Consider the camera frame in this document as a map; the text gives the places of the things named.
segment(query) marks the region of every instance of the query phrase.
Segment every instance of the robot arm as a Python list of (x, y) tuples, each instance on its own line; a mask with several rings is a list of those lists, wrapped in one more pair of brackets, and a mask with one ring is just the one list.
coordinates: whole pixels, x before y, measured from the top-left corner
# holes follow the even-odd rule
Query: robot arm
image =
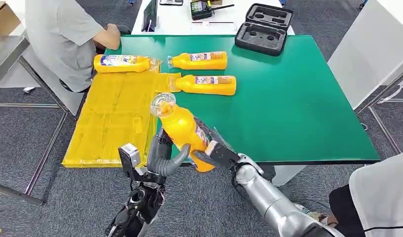
[(235, 154), (216, 141), (210, 142), (205, 153), (215, 163), (232, 171), (232, 184), (246, 190), (257, 211), (280, 237), (343, 237), (336, 229), (297, 209), (278, 188), (263, 178), (264, 171), (250, 157)]
[[(325, 226), (302, 213), (294, 204), (265, 179), (264, 171), (250, 157), (229, 149), (216, 130), (211, 130), (196, 119), (198, 126), (211, 137), (206, 151), (195, 151), (197, 158), (213, 165), (222, 165), (232, 172), (232, 184), (248, 193), (249, 199), (263, 216), (273, 232), (280, 237), (344, 237), (336, 229)], [(189, 155), (190, 146), (184, 145), (179, 155), (170, 159), (172, 141), (163, 131), (152, 140), (147, 166), (139, 167), (137, 149), (126, 144), (119, 148), (123, 171), (138, 187), (131, 187), (126, 205), (106, 229), (108, 237), (143, 237), (156, 221), (163, 205), (166, 177)]]
[(141, 165), (139, 151), (132, 144), (119, 148), (123, 171), (130, 178), (131, 193), (125, 206), (106, 228), (108, 237), (143, 237), (157, 220), (158, 210), (164, 203), (165, 181), (190, 153), (185, 144), (171, 159), (171, 138), (163, 129), (151, 142), (147, 166)]

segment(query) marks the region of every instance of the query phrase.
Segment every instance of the metal frame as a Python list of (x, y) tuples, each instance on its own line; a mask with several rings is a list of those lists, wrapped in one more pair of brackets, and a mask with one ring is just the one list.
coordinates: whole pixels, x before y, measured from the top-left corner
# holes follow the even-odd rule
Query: metal frame
[[(389, 85), (386, 86), (385, 89), (383, 89), (378, 95), (376, 95), (372, 100), (370, 100), (367, 104), (364, 105), (363, 108), (361, 108), (356, 114), (359, 115), (362, 113), (365, 109), (373, 106), (376, 104), (386, 93), (388, 93), (392, 88), (395, 86), (399, 85), (403, 81), (403, 72), (397, 77), (395, 80), (393, 80)], [(400, 99), (390, 99), (387, 102), (398, 102)]]
[[(402, 152), (401, 152), (399, 146), (396, 144), (395, 140), (393, 139), (392, 135), (389, 133), (389, 131), (388, 131), (387, 127), (385, 126), (385, 124), (383, 123), (382, 119), (379, 117), (376, 110), (373, 108), (373, 105), (375, 105), (379, 101), (382, 101), (382, 97), (384, 97), (395, 86), (398, 86), (402, 81), (403, 81), (403, 72), (356, 113), (356, 115), (359, 116), (359, 114), (362, 113), (365, 109), (370, 110), (372, 116), (378, 123), (379, 127), (382, 129), (382, 132), (385, 134), (385, 137), (388, 139), (389, 143), (391, 144), (392, 148), (395, 150), (397, 155), (401, 154)], [(403, 103), (403, 99), (393, 99), (392, 98), (392, 99), (385, 101), (384, 103)]]
[(56, 96), (56, 94), (50, 89), (50, 87), (43, 81), (43, 79), (38, 75), (38, 73), (33, 69), (33, 67), (27, 62), (27, 60), (22, 56), (22, 53), (24, 50), (30, 45), (25, 37), (20, 37), (19, 42), (17, 43), (16, 47), (11, 49), (12, 51), (9, 52), (8, 55), (5, 55), (5, 58), (2, 60), (0, 64), (0, 80), (3, 78), (3, 76), (6, 74), (6, 72), (12, 67), (12, 65), (15, 62), (18, 62), (21, 64), (21, 66), (32, 76), (32, 78), (42, 87), (46, 90), (46, 92), (52, 97), (52, 99), (55, 101), (56, 104), (22, 104), (22, 103), (0, 103), (0, 107), (5, 107), (5, 108), (51, 108), (51, 109), (57, 109), (60, 108), (63, 111), (63, 115), (59, 120), (58, 125), (55, 128), (55, 131), (53, 132), (49, 143), (47, 144), (46, 150), (44, 151), (43, 155), (41, 156), (41, 159), (36, 167), (36, 170), (34, 171), (31, 180), (26, 188), (26, 190), (22, 193), (17, 190), (11, 189), (9, 187), (3, 186), (0, 184), (0, 193), (8, 195), (13, 198), (18, 198), (23, 201), (29, 202), (34, 205), (41, 205), (43, 204), (43, 200), (32, 197), (31, 193), (33, 191), (34, 186), (36, 185), (36, 182), (38, 178), (40, 177), (41, 171), (43, 170), (43, 167), (47, 161), (47, 158), (49, 157), (49, 154), (53, 148), (53, 145), (57, 139), (57, 136), (59, 135), (62, 126), (70, 112), (65, 108), (64, 104), (62, 101), (59, 100), (59, 98)]

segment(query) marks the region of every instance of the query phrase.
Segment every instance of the bottle label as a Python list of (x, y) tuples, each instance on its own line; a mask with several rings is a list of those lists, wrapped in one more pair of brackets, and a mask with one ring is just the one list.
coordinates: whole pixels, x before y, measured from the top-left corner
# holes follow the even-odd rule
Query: bottle label
[(199, 126), (196, 126), (196, 134), (200, 137), (200, 139), (202, 139), (204, 141), (204, 145), (208, 145), (208, 140), (207, 140), (207, 136), (204, 133), (203, 129), (201, 129)]
[(224, 52), (207, 52), (207, 53), (191, 53), (190, 60), (191, 61), (201, 61), (201, 60), (210, 60), (210, 59), (222, 59)]
[(136, 56), (132, 55), (103, 55), (101, 57), (101, 65), (103, 66), (129, 66), (135, 64)]
[(230, 83), (232, 83), (230, 76), (196, 77), (196, 84), (230, 84)]

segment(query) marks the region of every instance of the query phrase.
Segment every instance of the person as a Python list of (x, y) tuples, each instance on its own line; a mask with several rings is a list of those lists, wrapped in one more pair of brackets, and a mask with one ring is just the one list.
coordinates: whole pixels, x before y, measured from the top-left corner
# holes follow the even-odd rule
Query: person
[(355, 170), (329, 204), (329, 215), (297, 207), (346, 237), (403, 237), (403, 153)]
[(36, 56), (72, 92), (91, 86), (95, 43), (120, 45), (117, 26), (104, 29), (75, 0), (27, 0), (26, 26)]

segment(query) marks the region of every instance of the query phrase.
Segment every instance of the black case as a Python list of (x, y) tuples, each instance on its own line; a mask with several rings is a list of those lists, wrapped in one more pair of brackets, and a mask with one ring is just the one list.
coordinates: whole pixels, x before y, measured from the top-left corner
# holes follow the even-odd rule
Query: black case
[(279, 56), (286, 42), (286, 31), (271, 26), (245, 22), (235, 36), (235, 45), (259, 53)]
[(245, 20), (261, 25), (271, 26), (286, 30), (293, 18), (293, 11), (286, 8), (253, 4), (246, 13)]
[(286, 43), (287, 29), (293, 18), (290, 9), (253, 4), (235, 36), (235, 45), (240, 48), (279, 56)]

